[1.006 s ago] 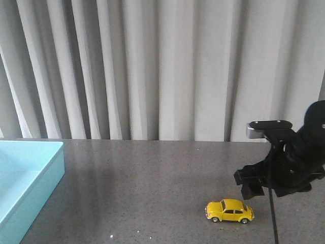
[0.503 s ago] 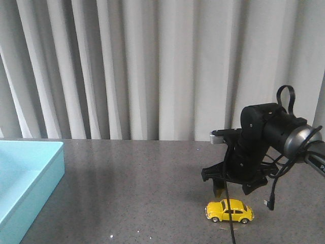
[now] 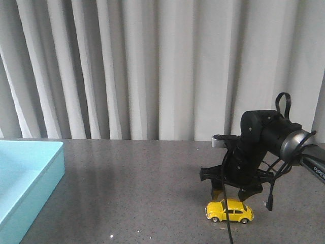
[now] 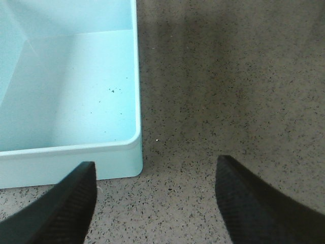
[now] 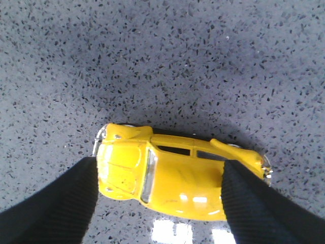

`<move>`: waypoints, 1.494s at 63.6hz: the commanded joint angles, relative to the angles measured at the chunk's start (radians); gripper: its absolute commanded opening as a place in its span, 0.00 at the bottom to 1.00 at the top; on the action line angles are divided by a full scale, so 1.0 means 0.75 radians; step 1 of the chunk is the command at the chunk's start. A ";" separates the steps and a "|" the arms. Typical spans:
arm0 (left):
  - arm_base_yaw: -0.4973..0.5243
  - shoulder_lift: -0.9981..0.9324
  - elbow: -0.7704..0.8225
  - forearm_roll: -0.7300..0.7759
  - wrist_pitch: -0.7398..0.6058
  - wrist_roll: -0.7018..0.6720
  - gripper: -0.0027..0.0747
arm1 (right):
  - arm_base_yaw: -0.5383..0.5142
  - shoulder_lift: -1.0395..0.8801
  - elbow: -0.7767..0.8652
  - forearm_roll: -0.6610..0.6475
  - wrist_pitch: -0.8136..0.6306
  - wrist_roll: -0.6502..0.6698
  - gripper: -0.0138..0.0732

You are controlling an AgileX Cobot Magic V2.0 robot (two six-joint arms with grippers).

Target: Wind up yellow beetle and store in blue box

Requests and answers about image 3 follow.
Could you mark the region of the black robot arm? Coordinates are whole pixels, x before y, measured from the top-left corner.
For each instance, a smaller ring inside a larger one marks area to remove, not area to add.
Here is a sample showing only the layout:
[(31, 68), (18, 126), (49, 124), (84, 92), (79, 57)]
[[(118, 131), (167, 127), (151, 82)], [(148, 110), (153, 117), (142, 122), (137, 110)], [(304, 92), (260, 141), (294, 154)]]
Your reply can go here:
[(263, 183), (274, 184), (295, 165), (324, 182), (324, 149), (315, 143), (315, 132), (303, 130), (275, 110), (246, 111), (240, 125), (239, 136), (212, 137), (212, 144), (224, 142), (227, 152), (221, 165), (200, 170), (200, 179), (211, 181), (213, 200), (230, 185), (245, 201), (262, 192)]

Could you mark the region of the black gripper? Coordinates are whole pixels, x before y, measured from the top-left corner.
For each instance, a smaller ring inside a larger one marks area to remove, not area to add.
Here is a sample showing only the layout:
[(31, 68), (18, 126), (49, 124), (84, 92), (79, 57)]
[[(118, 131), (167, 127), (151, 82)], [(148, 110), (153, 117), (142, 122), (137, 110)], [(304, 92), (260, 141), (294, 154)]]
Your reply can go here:
[(240, 137), (236, 144), (227, 148), (227, 152), (220, 165), (200, 170), (200, 180), (211, 181), (211, 198), (218, 199), (222, 193), (222, 181), (226, 185), (240, 188), (238, 197), (244, 202), (251, 196), (262, 192), (259, 187), (274, 177), (271, 171), (259, 169), (267, 150), (259, 143), (243, 142)]

